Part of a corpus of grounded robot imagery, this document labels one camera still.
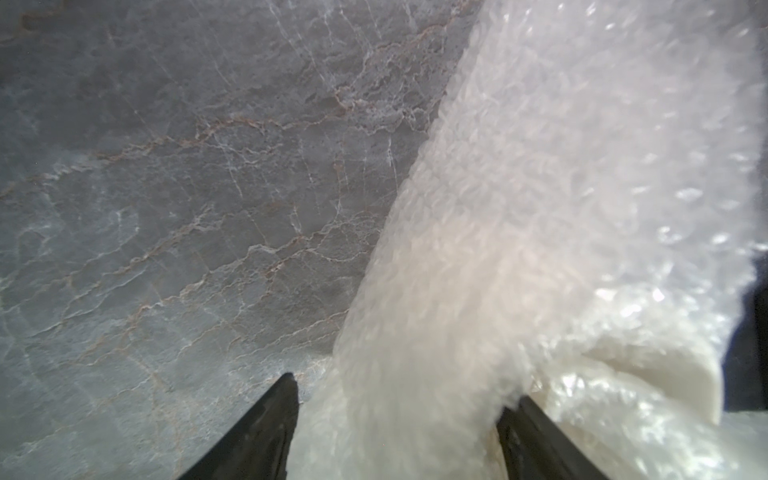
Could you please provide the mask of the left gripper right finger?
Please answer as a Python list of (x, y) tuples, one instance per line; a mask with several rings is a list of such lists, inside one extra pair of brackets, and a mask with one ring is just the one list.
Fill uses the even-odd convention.
[(608, 479), (529, 396), (503, 409), (497, 432), (510, 479)]

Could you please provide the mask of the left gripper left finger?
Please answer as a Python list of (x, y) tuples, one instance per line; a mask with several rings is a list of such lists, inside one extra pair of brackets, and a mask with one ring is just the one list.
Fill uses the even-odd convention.
[(298, 414), (298, 384), (285, 373), (180, 480), (285, 480)]

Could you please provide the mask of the cream ceramic mug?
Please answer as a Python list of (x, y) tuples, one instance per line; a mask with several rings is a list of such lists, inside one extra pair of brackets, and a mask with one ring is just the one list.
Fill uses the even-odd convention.
[(605, 337), (587, 356), (661, 390), (712, 424), (724, 407), (724, 379), (719, 357), (707, 343), (679, 344), (673, 337), (650, 342)]

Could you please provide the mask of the clear bubble wrap sheet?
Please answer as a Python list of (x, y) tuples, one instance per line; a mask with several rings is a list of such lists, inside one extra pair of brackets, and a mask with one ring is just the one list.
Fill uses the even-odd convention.
[(488, 1), (401, 186), (291, 479), (496, 479), (536, 400), (612, 479), (763, 479), (758, 447), (587, 353), (703, 341), (720, 365), (767, 244), (744, 1)]

